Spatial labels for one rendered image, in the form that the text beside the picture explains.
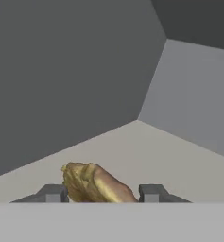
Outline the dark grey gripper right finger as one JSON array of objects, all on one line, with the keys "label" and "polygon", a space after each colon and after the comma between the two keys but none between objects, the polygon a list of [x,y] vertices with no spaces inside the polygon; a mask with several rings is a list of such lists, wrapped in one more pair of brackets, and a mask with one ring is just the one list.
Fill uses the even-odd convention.
[{"label": "dark grey gripper right finger", "polygon": [[189,200],[180,198],[168,191],[161,184],[140,184],[139,201],[148,203],[189,203]]}]

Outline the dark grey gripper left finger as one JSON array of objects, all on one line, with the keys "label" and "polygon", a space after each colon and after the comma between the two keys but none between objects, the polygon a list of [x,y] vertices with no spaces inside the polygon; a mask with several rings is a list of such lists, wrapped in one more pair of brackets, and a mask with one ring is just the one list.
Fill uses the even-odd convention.
[{"label": "dark grey gripper left finger", "polygon": [[18,203],[61,203],[68,201],[68,190],[63,184],[46,184],[36,194],[17,199]]}]

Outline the golden brown shrimp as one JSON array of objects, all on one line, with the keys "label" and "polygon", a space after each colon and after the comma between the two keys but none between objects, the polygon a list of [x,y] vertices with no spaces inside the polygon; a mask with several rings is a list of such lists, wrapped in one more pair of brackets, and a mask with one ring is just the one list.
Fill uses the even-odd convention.
[{"label": "golden brown shrimp", "polygon": [[98,164],[68,163],[63,185],[74,202],[137,202],[132,190]]}]

